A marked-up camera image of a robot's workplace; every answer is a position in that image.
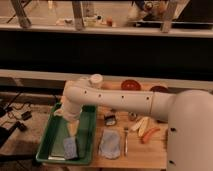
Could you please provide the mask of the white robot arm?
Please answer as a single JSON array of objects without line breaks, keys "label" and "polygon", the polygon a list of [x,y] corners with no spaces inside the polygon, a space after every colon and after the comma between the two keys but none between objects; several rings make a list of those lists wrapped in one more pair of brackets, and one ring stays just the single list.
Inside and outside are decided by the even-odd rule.
[{"label": "white robot arm", "polygon": [[168,124],[167,171],[213,171],[213,94],[104,90],[102,80],[93,74],[67,86],[60,114],[73,122],[85,105],[95,105],[164,121]]}]

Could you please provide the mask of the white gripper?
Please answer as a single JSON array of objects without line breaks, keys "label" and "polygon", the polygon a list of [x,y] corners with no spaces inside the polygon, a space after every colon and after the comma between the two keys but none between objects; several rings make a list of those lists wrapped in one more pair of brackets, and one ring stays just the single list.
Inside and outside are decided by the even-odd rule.
[{"label": "white gripper", "polygon": [[57,109],[54,114],[62,116],[67,121],[73,121],[67,123],[67,128],[69,135],[74,137],[77,134],[80,114],[82,111],[82,106],[74,103],[62,104],[59,109]]}]

